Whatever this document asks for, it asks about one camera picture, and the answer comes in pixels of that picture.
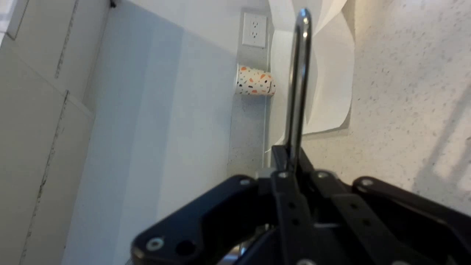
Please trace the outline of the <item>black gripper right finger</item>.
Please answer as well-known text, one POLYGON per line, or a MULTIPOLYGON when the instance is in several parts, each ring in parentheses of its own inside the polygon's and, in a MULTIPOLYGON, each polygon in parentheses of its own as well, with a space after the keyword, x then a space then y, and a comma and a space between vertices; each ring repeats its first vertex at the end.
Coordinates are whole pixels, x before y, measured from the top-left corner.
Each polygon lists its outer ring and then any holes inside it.
POLYGON ((318 265, 471 265, 471 217, 372 177, 297 179, 318 265))

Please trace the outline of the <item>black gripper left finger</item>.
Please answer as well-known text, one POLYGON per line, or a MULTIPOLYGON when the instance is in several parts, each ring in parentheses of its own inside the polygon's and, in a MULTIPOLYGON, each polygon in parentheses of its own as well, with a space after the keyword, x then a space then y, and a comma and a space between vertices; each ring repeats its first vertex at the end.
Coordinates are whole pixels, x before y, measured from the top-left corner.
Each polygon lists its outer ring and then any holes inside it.
POLYGON ((249 244, 233 265, 281 265, 269 179, 234 176, 140 233, 132 265, 218 265, 249 244))

